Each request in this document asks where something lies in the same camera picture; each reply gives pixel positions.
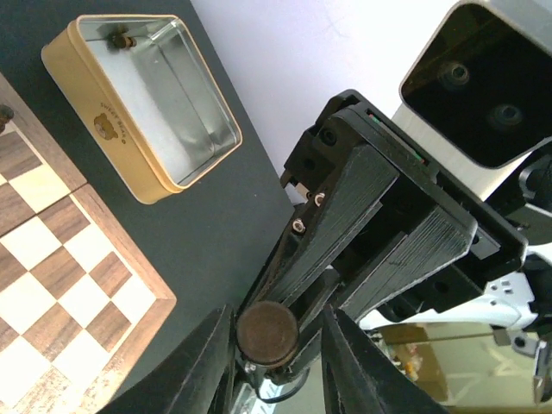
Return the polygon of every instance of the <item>chessboard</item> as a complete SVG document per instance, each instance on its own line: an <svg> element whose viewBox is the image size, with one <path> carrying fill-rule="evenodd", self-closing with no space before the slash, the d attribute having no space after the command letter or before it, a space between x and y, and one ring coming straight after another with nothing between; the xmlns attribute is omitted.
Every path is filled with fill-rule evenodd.
<svg viewBox="0 0 552 414"><path fill-rule="evenodd" d="M109 402L176 298L0 75L0 414Z"/></svg>

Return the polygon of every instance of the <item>bear logo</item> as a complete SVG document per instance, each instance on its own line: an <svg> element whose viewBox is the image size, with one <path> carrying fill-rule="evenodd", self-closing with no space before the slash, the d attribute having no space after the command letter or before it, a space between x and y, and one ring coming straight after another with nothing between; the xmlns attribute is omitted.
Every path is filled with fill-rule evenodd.
<svg viewBox="0 0 552 414"><path fill-rule="evenodd" d="M115 132L113 124L107 119L107 115L101 114L94 118L94 126L96 131L104 138L106 141L112 140L113 138L118 138L119 135Z"/></svg>

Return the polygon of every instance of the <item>black table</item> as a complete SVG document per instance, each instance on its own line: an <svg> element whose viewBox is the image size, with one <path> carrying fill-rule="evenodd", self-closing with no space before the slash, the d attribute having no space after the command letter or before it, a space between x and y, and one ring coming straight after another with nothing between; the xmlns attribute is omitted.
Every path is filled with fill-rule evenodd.
<svg viewBox="0 0 552 414"><path fill-rule="evenodd" d="M241 125L244 142L189 191L139 204L41 62L41 48L82 14L182 18ZM178 302L123 384L161 362L214 307L238 305L292 214L292 205L188 0L3 0L0 72L71 157L172 288Z"/></svg>

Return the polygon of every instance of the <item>black cable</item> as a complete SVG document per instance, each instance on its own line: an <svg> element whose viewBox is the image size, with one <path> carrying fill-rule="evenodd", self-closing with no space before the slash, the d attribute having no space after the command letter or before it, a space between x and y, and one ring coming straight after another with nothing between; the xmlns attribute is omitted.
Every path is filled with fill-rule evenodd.
<svg viewBox="0 0 552 414"><path fill-rule="evenodd" d="M263 403L266 404L277 404L281 403L283 401L286 401L287 399L293 397L295 394L297 394L299 391L301 391L301 388L303 388L304 384L307 382L307 379L309 378L309 373L311 372L310 368L307 368L304 372L301 379L298 381L298 383L287 393L282 394L278 397L274 398L263 398L260 396L260 389L259 387L255 387L255 394L257 394L257 398L261 400Z"/></svg>

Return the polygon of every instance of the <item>open metal container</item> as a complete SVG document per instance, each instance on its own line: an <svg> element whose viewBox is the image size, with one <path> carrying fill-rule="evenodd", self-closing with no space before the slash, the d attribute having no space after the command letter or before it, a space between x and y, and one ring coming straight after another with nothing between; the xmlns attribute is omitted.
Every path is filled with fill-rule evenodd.
<svg viewBox="0 0 552 414"><path fill-rule="evenodd" d="M144 204L190 187L242 144L176 16L81 16L42 49L42 61Z"/></svg>

